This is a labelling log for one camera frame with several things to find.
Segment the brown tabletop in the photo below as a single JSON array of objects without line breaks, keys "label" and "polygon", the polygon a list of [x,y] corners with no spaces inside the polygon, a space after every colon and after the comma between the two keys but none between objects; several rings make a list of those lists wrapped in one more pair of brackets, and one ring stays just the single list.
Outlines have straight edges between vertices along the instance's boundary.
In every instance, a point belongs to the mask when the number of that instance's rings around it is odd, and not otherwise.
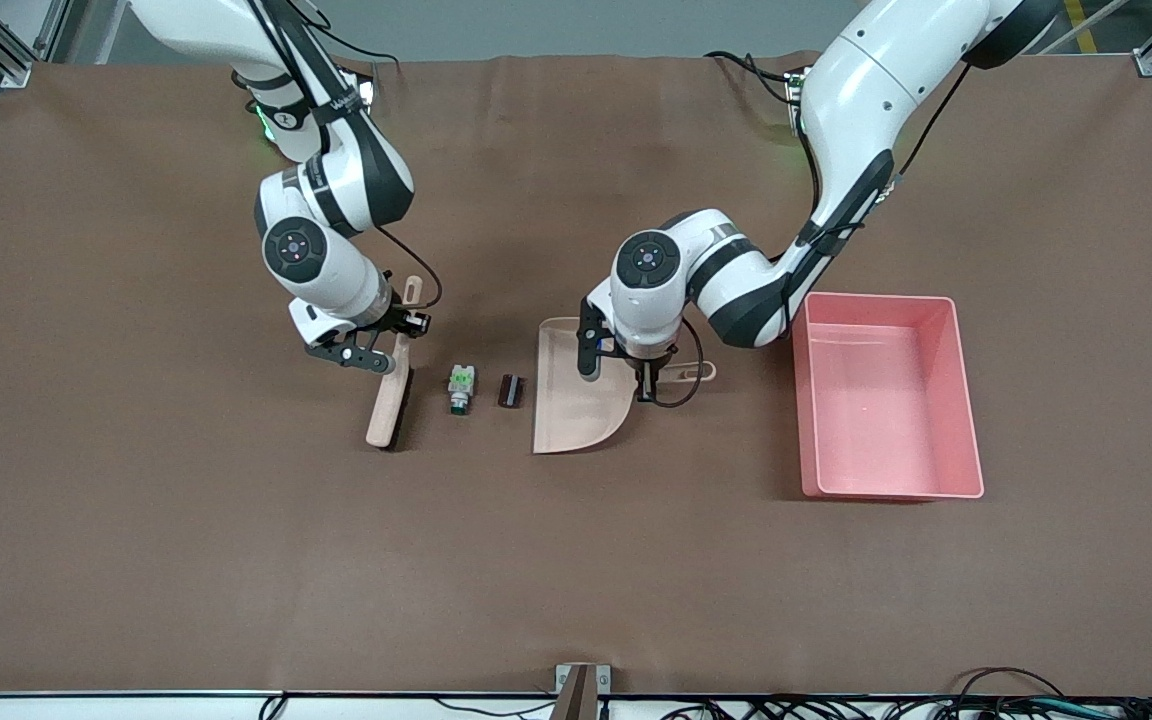
[{"label": "brown tabletop", "polygon": [[[957,302],[986,497],[915,506],[803,500],[787,343],[703,329],[715,382],[570,456],[529,455],[530,401],[492,402],[628,234],[717,206],[783,249],[808,173],[753,79],[382,68],[376,122],[417,184],[394,232],[447,296],[381,454],[376,379],[308,357],[262,267],[252,198],[283,161],[228,74],[38,65],[0,97],[0,689],[531,689],[598,660],[622,691],[935,691],[1009,664],[1152,694],[1152,79],[1130,59],[970,74],[819,283]],[[483,378],[468,418],[453,363]]]}]

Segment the pink bin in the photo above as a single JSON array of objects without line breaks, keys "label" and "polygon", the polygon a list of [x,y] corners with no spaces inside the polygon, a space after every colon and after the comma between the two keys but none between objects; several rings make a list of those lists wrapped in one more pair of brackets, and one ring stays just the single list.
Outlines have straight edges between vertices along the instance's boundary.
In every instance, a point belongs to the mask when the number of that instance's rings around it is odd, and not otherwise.
[{"label": "pink bin", "polygon": [[806,495],[984,495],[954,301],[810,293],[794,373]]}]

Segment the gray floor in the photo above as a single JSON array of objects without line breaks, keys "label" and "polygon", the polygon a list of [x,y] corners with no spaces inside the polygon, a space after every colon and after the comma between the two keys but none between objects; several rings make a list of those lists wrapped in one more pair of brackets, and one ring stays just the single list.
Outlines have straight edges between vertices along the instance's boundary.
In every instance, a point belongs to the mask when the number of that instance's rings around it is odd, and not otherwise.
[{"label": "gray floor", "polygon": [[[1091,15],[1105,0],[1083,0]],[[319,0],[338,35],[404,60],[472,60],[497,55],[616,54],[698,56],[733,50],[759,56],[823,50],[864,0]],[[164,47],[116,0],[88,0],[76,15],[67,56],[78,63],[188,63]],[[1062,14],[1048,38],[1068,31]],[[1126,53],[1152,33],[1152,0],[1132,0],[1092,31],[1102,53]],[[329,50],[357,56],[327,40]],[[1062,51],[1076,53],[1069,41]]]}]

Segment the robotic arm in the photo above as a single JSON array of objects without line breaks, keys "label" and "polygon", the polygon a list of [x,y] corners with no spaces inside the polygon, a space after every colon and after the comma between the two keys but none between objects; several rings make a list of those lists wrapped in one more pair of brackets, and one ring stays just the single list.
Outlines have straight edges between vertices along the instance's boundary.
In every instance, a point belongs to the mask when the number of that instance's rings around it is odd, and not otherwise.
[{"label": "robotic arm", "polygon": [[799,122],[820,174],[812,215],[768,260],[719,210],[696,210],[622,243],[612,274],[581,302],[579,372],[622,357],[653,400],[687,302],[727,344],[781,338],[820,273],[890,182],[892,146],[960,59],[992,68],[1018,55],[1059,0],[873,0],[829,44],[803,85]]},{"label": "robotic arm", "polygon": [[[347,238],[396,222],[411,205],[411,172],[372,124],[357,78],[329,59],[289,0],[132,0],[165,45],[233,65],[279,150],[296,167],[265,177],[256,228],[265,266],[291,293],[293,323],[314,356],[377,373],[393,359],[379,333],[418,338],[429,316],[397,293]],[[359,346],[357,333],[367,333]]]}]

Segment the round black joint cap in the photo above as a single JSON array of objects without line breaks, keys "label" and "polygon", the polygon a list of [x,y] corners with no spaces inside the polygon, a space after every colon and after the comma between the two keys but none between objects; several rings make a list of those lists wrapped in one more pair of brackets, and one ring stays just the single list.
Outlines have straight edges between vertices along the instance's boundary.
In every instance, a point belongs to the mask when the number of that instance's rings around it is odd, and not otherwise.
[{"label": "round black joint cap", "polygon": [[1020,0],[1010,15],[967,51],[963,60],[983,70],[998,68],[1028,47],[1060,9],[1061,0]]},{"label": "round black joint cap", "polygon": [[305,218],[287,218],[265,233],[265,263],[278,276],[306,283],[319,276],[326,247],[319,225]]},{"label": "round black joint cap", "polygon": [[679,272],[679,245],[662,232],[635,233],[616,255],[616,275],[626,287],[659,287]]}]

